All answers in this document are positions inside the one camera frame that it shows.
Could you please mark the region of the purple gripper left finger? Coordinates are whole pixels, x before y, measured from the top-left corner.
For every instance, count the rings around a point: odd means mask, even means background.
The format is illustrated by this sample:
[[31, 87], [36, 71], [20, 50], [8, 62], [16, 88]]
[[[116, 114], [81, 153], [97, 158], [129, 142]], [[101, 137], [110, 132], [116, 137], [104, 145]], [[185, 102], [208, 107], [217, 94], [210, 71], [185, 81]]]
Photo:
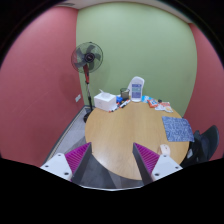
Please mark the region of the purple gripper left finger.
[[41, 169], [79, 185], [91, 155], [91, 143], [86, 143], [66, 154], [57, 153]]

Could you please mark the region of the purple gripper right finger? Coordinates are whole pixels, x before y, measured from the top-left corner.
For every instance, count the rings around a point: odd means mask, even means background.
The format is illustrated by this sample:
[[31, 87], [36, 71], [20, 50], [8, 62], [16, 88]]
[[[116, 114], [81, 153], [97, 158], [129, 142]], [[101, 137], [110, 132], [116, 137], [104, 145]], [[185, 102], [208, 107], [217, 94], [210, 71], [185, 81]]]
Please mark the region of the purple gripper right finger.
[[182, 167], [169, 155], [157, 154], [138, 143], [133, 144], [132, 151], [144, 185], [180, 171]]

